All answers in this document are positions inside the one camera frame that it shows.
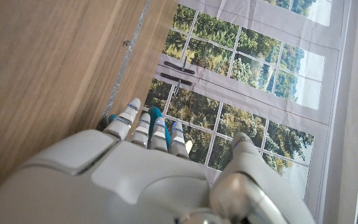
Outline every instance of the white window frame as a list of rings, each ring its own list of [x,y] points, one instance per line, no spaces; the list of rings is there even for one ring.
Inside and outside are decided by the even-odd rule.
[[[257,97],[259,98],[260,101],[267,101],[270,104],[267,106],[258,105],[257,103],[255,103],[255,101],[249,99],[247,100],[247,102],[244,102],[244,100],[243,101],[240,100],[241,98],[243,98],[243,96],[241,95],[235,96],[234,98],[227,100],[227,98],[223,96],[214,94],[217,91],[219,91],[219,88],[213,89],[213,91],[209,91],[211,90],[211,87],[206,85],[205,86],[199,85],[197,86],[197,88],[195,88],[194,85],[191,87],[182,85],[181,88],[199,93],[201,95],[219,101],[218,114],[216,117],[216,122],[213,130],[205,129],[195,124],[190,124],[189,122],[186,121],[182,121],[182,122],[183,124],[189,125],[192,128],[196,128],[201,131],[212,134],[207,158],[204,163],[205,166],[208,165],[209,158],[212,152],[213,143],[216,136],[231,140],[229,136],[225,136],[217,132],[223,103],[227,103],[231,106],[235,106],[236,108],[248,111],[252,114],[261,116],[266,119],[264,138],[260,149],[261,154],[263,153],[272,154],[273,156],[276,156],[278,158],[287,161],[292,161],[294,163],[299,164],[299,162],[297,161],[293,161],[289,158],[282,157],[280,155],[276,155],[271,152],[266,152],[264,150],[265,135],[267,132],[267,126],[269,125],[269,121],[274,121],[276,123],[314,135],[313,155],[312,155],[311,163],[308,166],[310,168],[310,173],[308,177],[308,184],[306,186],[305,202],[308,205],[309,209],[311,210],[313,216],[315,218],[318,218],[319,215],[318,207],[321,198],[321,188],[323,186],[322,176],[323,176],[324,165],[326,163],[325,160],[326,160],[326,148],[328,145],[328,130],[329,130],[329,124],[331,122],[331,116],[332,116],[331,113],[333,110],[333,98],[334,98],[333,94],[334,94],[334,90],[336,89],[336,78],[339,70],[339,63],[338,63],[340,59],[339,49],[341,49],[341,46],[343,45],[343,41],[344,41],[343,40],[344,29],[342,27],[345,26],[346,19],[342,19],[342,20],[331,19],[330,26],[322,26],[321,24],[317,24],[302,15],[291,12],[292,1],[289,10],[259,0],[250,0],[250,1],[233,0],[232,2],[234,1],[238,3],[238,7],[244,7],[245,10],[241,12],[236,11],[236,14],[231,13],[233,10],[232,11],[227,10],[227,7],[230,6],[225,5],[225,1],[219,1],[219,0],[204,0],[204,1],[181,0],[180,4],[184,6],[188,6],[193,9],[201,9],[203,13],[239,25],[239,30],[237,32],[236,42],[234,44],[233,49],[219,45],[210,40],[205,40],[199,37],[195,37],[192,35],[192,31],[194,29],[196,18],[199,13],[199,10],[196,10],[196,14],[193,18],[193,22],[191,24],[189,32],[184,32],[174,27],[171,28],[171,30],[186,35],[186,43],[182,52],[181,59],[176,60],[174,58],[170,58],[170,62],[177,65],[181,64],[181,62],[185,57],[190,39],[194,38],[202,41],[208,41],[209,43],[212,43],[217,47],[223,48],[225,50],[230,50],[232,52],[229,71],[226,74],[227,76],[230,76],[231,74],[231,69],[232,69],[235,54],[240,54],[249,57],[252,60],[272,66],[276,69],[272,93],[257,94],[258,95]],[[331,7],[331,18],[333,17],[345,18],[347,15],[344,15],[343,11],[344,8],[348,6],[349,6],[348,2],[334,1]],[[253,14],[250,17],[249,15],[251,9],[253,10]],[[262,11],[270,12],[270,13],[266,16],[266,13],[261,13]],[[269,37],[277,39],[281,42],[280,53],[278,56],[277,64],[274,65],[265,62],[264,60],[261,60],[259,58],[255,58],[250,55],[243,54],[242,52],[236,51],[238,38],[242,27],[245,27],[246,29],[254,30],[263,35],[267,35]],[[324,34],[327,38],[321,39],[321,34]],[[281,99],[273,95],[274,88],[275,88],[275,79],[277,77],[277,73],[279,69],[285,72],[294,73],[280,68],[281,52],[284,43],[290,44],[294,47],[300,47],[308,52],[313,52],[315,54],[322,55],[325,57],[324,75],[321,85],[320,105],[318,110],[313,110],[311,108],[298,105],[294,102]],[[162,55],[159,64],[161,65],[163,61],[167,59],[167,57],[168,56],[166,55]],[[199,70],[199,68],[197,68],[194,65],[190,65],[190,69],[191,68],[193,69],[195,68],[197,71]],[[178,121],[178,120],[180,121],[180,119],[178,118],[174,118],[167,115],[170,100],[172,98],[173,89],[177,83],[161,77],[160,72],[162,72],[162,70],[164,71],[164,73],[167,73],[174,77],[182,78],[184,80],[189,80],[191,82],[197,82],[197,78],[171,72],[169,69],[166,68],[159,67],[156,71],[155,74],[156,79],[172,84],[170,94],[168,96],[167,103],[163,111],[163,115],[168,119],[172,119],[174,121]],[[216,82],[213,76],[210,81],[211,83]],[[223,85],[226,84],[227,86],[232,86],[233,84],[233,83],[227,84],[225,82],[227,81],[225,80],[222,84]],[[248,95],[249,94],[253,95],[254,93],[260,92],[260,90],[257,90],[255,88],[246,85],[242,85],[239,88],[243,90],[242,93],[247,93]],[[210,174],[209,179],[211,179],[212,182],[216,178],[216,174],[220,172],[210,167],[207,167],[205,169],[208,169],[208,173]]]

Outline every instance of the wooden cabinet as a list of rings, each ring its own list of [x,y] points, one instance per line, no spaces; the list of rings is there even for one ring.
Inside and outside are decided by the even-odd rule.
[[[30,156],[95,128],[145,0],[0,0],[0,183]],[[147,96],[177,3],[151,0],[112,111]]]

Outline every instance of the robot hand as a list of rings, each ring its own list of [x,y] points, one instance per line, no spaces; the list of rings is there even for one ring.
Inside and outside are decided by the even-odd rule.
[[[233,160],[212,189],[188,159],[175,123],[169,146],[165,123],[132,100],[102,132],[87,130],[43,150],[0,186],[0,223],[313,223],[302,200],[237,133]]]

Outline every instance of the green foliage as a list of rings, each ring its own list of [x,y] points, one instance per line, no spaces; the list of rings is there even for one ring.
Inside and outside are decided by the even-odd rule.
[[[146,101],[144,106],[150,108],[156,106],[160,111],[164,110],[165,104],[167,103],[167,98],[169,91],[171,90],[171,85],[159,80],[153,79],[152,86],[150,87],[149,94],[147,94]]]
[[[231,78],[257,88],[257,77],[252,75],[249,63],[242,63],[241,58],[235,59]]]
[[[191,64],[226,76],[232,52],[205,41],[190,39],[186,55]]]
[[[233,48],[239,26],[199,13],[193,35]]]
[[[307,8],[311,5],[311,3],[301,1],[302,0],[294,0],[294,5],[301,5],[303,8]],[[269,0],[269,2],[280,7],[289,8],[289,1]],[[304,15],[306,15],[306,10],[307,9],[304,9],[302,12]],[[194,15],[194,10],[179,5],[177,13],[175,14],[173,27],[188,32]],[[205,14],[199,14],[193,34],[221,45],[233,47],[237,29],[237,26],[228,22],[220,21]],[[171,57],[180,58],[185,42],[186,35],[171,30],[168,34],[163,53]],[[252,30],[242,29],[239,45],[236,50],[269,63],[277,63],[280,44],[279,41],[266,35],[259,34]],[[186,55],[190,63],[226,76],[232,52],[205,41],[190,39]],[[294,72],[299,72],[300,60],[304,56],[305,52],[302,49],[284,44],[280,66]],[[232,66],[231,77],[254,88],[271,92],[273,87],[273,74],[274,70],[270,66],[237,54]],[[279,71],[276,77],[275,94],[279,97],[296,101],[297,81],[298,78],[296,75]],[[163,111],[170,88],[171,85],[169,84],[153,80],[145,106],[157,106]],[[213,130],[218,108],[218,101],[188,90],[180,89],[177,96],[172,96],[171,103],[168,107],[168,115]],[[218,132],[227,136],[233,136],[237,132],[242,131],[250,136],[257,147],[261,147],[265,123],[266,120],[264,118],[242,111],[233,106],[224,105]],[[172,124],[173,121],[167,120],[169,128],[172,127]],[[211,141],[211,134],[186,125],[183,125],[183,130],[185,140],[191,140],[193,142],[193,148],[189,155],[190,159],[204,164]],[[269,122],[266,137],[266,150],[292,159],[299,156],[303,158],[303,160],[305,160],[303,149],[306,146],[311,146],[314,139],[310,134],[274,122]],[[215,169],[222,170],[231,158],[232,152],[229,141],[216,137],[208,165]],[[283,174],[284,168],[292,166],[291,162],[268,154],[264,154],[263,158],[267,164],[280,175]]]
[[[179,89],[172,96],[168,115],[201,127],[213,129],[218,113],[219,102],[195,92]]]
[[[173,17],[172,27],[189,32],[195,14],[195,10],[178,4],[177,12]]]
[[[165,124],[167,128],[172,133],[172,125],[174,121],[169,119],[165,120]],[[208,153],[209,143],[211,142],[212,134],[206,133],[204,131],[200,131],[196,128],[191,128],[187,125],[182,125],[183,127],[183,135],[185,137],[185,141],[192,141],[193,147],[189,153],[189,158],[191,161],[198,162],[200,164],[205,163],[206,155]]]
[[[276,6],[280,6],[284,9],[290,8],[290,0],[264,0],[269,2],[270,4],[274,4]]]
[[[268,124],[265,148],[271,152],[277,153],[294,159],[296,155],[305,161],[303,149],[311,146],[314,136],[304,133],[287,126],[270,121]],[[288,167],[288,162],[283,161],[283,165]]]
[[[223,170],[232,159],[231,142],[216,136],[208,166]]]
[[[270,66],[237,54],[231,78],[262,91],[271,92],[274,72]]]
[[[281,98],[297,102],[298,98],[295,97],[297,83],[297,75],[279,71],[276,78],[276,87],[274,90],[274,94]]]
[[[310,6],[316,2],[316,0],[293,0],[292,11],[303,16],[309,16]]]
[[[165,41],[163,54],[180,59],[183,49],[185,48],[186,35],[169,30],[167,40]]]
[[[301,68],[301,59],[305,57],[305,51],[298,47],[284,44],[283,52],[281,54],[280,66],[289,71],[299,73]]]
[[[242,28],[237,50],[266,62],[277,63],[280,45],[281,42],[274,38]]]
[[[263,159],[268,166],[270,166],[273,170],[275,170],[279,175],[284,174],[284,168],[291,167],[292,162],[285,161],[283,159],[279,159],[275,156],[271,156],[269,154],[264,153]]]
[[[246,133],[252,142],[260,147],[264,137],[266,119],[224,104],[218,132],[234,137],[238,132]]]

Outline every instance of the gray plastic cover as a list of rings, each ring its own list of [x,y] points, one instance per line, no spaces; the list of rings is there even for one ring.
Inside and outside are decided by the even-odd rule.
[[[114,138],[99,131],[82,131],[51,145],[23,166],[46,166],[77,175],[115,142]]]
[[[95,185],[114,192],[131,205],[137,203],[147,186],[167,177],[206,180],[195,162],[157,150],[146,150],[126,141],[120,142],[91,174]]]

